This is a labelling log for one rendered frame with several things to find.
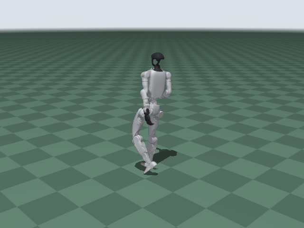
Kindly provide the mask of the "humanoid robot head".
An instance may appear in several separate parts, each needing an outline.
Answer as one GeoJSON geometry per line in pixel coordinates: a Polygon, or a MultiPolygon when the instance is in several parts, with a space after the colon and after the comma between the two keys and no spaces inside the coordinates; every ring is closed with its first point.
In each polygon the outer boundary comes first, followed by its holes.
{"type": "Polygon", "coordinates": [[[163,54],[159,53],[159,52],[156,52],[156,53],[152,54],[151,57],[152,57],[152,65],[154,66],[154,71],[163,72],[160,69],[160,65],[159,65],[160,60],[164,59],[163,54]],[[158,63],[156,65],[153,63],[154,59],[156,59],[156,61],[158,61],[158,63]]]}

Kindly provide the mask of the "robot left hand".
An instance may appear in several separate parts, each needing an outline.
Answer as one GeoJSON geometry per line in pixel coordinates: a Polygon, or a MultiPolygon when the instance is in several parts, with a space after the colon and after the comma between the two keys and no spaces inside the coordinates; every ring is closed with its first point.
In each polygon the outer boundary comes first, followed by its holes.
{"type": "Polygon", "coordinates": [[[145,121],[147,122],[147,124],[148,125],[154,125],[152,122],[151,122],[151,120],[150,120],[150,117],[149,117],[149,109],[147,108],[146,109],[146,113],[144,113],[145,114],[145,121]]]}

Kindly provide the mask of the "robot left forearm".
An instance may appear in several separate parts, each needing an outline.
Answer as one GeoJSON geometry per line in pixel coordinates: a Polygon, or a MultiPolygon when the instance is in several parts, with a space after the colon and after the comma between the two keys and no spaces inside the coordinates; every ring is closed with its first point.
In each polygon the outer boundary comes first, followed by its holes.
{"type": "Polygon", "coordinates": [[[145,90],[141,90],[141,96],[142,96],[142,100],[143,100],[143,112],[146,113],[146,109],[149,109],[149,97],[146,95],[145,90]]]}

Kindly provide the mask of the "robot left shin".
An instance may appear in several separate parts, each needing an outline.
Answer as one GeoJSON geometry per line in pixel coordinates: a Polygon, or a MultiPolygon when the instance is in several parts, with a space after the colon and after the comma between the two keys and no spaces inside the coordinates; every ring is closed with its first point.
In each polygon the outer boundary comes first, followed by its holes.
{"type": "Polygon", "coordinates": [[[138,153],[143,157],[143,159],[146,161],[147,163],[147,166],[149,164],[151,164],[151,160],[148,156],[148,153],[147,153],[147,149],[146,149],[146,146],[145,146],[145,143],[144,142],[141,142],[140,141],[140,138],[138,136],[135,136],[132,140],[134,146],[136,147],[138,153]]]}

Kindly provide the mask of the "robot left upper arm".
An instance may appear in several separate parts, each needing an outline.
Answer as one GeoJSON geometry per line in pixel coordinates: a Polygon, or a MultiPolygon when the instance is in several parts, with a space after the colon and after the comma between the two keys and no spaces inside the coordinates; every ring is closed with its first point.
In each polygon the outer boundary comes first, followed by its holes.
{"type": "Polygon", "coordinates": [[[148,95],[148,78],[150,77],[150,71],[145,71],[141,73],[142,78],[142,86],[143,90],[145,90],[146,95],[148,95]]]}

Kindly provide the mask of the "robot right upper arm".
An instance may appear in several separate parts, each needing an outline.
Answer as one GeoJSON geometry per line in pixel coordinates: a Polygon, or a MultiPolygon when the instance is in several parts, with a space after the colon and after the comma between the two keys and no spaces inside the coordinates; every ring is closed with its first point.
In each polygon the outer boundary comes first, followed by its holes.
{"type": "Polygon", "coordinates": [[[170,72],[166,72],[166,90],[164,91],[165,95],[171,95],[172,94],[172,90],[171,90],[171,73],[170,72]]]}

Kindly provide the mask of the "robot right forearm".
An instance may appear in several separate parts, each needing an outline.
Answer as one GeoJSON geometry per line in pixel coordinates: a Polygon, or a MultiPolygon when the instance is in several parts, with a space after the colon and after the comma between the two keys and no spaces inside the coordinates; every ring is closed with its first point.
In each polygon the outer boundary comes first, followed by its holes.
{"type": "Polygon", "coordinates": [[[159,99],[163,99],[163,98],[166,98],[168,96],[170,96],[170,95],[165,95],[165,93],[163,92],[162,96],[159,99]]]}

